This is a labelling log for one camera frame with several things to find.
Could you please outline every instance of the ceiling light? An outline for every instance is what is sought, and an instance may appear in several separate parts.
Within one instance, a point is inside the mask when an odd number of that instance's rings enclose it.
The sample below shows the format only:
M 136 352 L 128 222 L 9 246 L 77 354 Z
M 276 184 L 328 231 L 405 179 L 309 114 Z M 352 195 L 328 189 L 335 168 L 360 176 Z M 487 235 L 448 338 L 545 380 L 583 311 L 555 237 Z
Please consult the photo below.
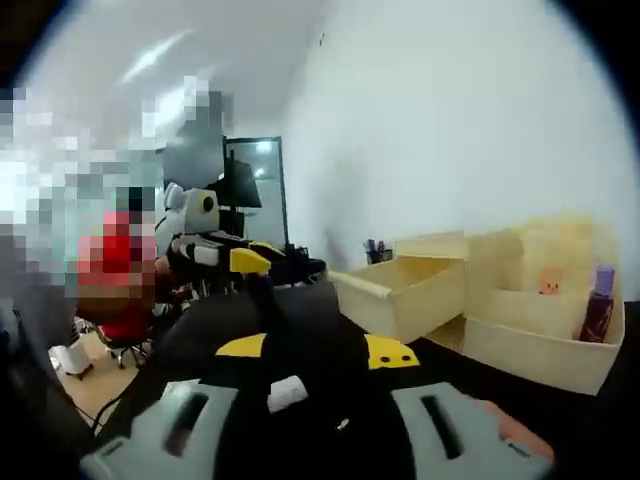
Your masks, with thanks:
M 258 153 L 269 153 L 271 151 L 271 142 L 258 142 L 256 151 Z
M 168 38 L 164 42 L 156 45 L 155 47 L 144 52 L 138 60 L 133 64 L 133 66 L 125 73 L 124 77 L 120 81 L 120 84 L 125 84 L 133 80 L 134 77 L 138 76 L 141 72 L 151 67 L 154 63 L 158 61 L 158 59 L 167 53 L 171 47 L 173 47 L 176 43 L 182 40 L 184 37 L 189 35 L 191 30 L 186 30 L 184 32 L 177 33 L 176 35 Z

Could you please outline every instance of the white robot part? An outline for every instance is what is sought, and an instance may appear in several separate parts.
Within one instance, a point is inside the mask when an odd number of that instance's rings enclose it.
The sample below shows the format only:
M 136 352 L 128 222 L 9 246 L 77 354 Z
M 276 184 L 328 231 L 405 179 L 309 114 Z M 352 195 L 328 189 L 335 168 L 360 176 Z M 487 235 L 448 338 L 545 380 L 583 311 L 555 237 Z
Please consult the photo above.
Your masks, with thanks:
M 158 253 L 165 252 L 175 235 L 201 234 L 219 229 L 220 213 L 216 193 L 211 190 L 184 189 L 171 183 L 165 191 L 165 221 L 156 229 Z

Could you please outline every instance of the light wood storage box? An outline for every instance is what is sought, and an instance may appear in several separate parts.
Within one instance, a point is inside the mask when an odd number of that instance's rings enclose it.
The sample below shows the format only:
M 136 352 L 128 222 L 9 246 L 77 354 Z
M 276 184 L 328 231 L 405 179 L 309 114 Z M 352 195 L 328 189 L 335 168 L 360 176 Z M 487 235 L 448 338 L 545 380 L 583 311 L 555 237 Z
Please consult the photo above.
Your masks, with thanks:
M 570 228 L 573 225 L 562 228 L 572 235 L 578 232 L 580 258 L 566 264 L 577 273 L 568 276 L 570 291 L 559 295 L 517 290 L 527 285 L 534 267 L 521 260 L 528 252 L 526 245 L 519 245 L 515 230 L 467 237 L 465 316 L 428 333 L 426 338 L 504 372 L 563 390 L 596 395 L 624 338 L 622 284 L 616 275 L 614 308 L 605 343 L 572 340 L 580 330 L 588 302 L 582 272 L 595 270 L 598 262 L 617 266 L 613 243 L 605 242 L 609 246 L 603 249 L 599 242 L 599 258 L 584 259 L 591 256 L 591 235 L 596 227 L 589 222 Z
M 446 235 L 454 237 L 451 255 L 464 255 L 464 237 Z M 462 313 L 465 263 L 445 258 L 442 237 L 399 241 L 394 260 L 349 273 L 330 272 L 342 314 L 369 333 L 409 343 Z

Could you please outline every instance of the wooden floor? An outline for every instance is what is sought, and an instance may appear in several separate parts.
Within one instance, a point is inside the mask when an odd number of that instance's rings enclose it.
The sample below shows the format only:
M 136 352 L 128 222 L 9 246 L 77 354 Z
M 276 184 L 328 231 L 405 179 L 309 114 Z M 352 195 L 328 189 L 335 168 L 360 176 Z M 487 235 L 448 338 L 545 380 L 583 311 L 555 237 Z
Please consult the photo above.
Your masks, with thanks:
M 60 378 L 62 385 L 71 395 L 75 404 L 95 418 L 105 403 L 117 397 L 129 385 L 138 373 L 138 369 L 130 353 L 125 355 L 125 368 L 119 369 L 117 360 L 111 358 L 94 332 L 82 335 L 81 341 L 93 364 L 93 370 L 82 380 L 65 374 L 62 374 Z M 116 405 L 110 407 L 102 415 L 100 423 L 103 424 L 109 418 Z M 92 419 L 85 418 L 85 420 L 89 424 L 93 423 Z

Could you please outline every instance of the desk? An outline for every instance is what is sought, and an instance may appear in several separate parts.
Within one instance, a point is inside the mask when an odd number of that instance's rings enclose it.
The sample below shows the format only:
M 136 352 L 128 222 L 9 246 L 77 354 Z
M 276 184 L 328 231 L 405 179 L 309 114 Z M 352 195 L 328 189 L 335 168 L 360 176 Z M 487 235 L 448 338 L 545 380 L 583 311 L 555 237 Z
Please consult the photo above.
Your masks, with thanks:
M 359 327 L 343 317 L 333 286 L 313 286 L 276 291 L 276 297 L 294 327 L 311 329 L 343 341 L 361 334 Z M 477 398 L 491 400 L 551 443 L 560 456 L 572 452 L 586 435 L 603 435 L 605 447 L 616 456 L 629 451 L 636 438 L 640 393 L 640 325 L 636 305 L 627 308 L 625 344 L 600 395 L 590 397 L 529 382 L 479 364 L 427 340 L 411 347 L 434 381 L 447 381 Z M 258 333 L 257 313 L 243 295 L 212 296 L 195 302 L 168 332 L 147 364 L 128 387 L 128 393 L 98 436 L 103 443 L 128 435 L 131 420 L 162 395 L 169 381 L 199 378 L 215 351 L 236 338 Z M 588 455 L 595 444 L 580 446 Z M 608 455 L 598 446 L 598 458 Z

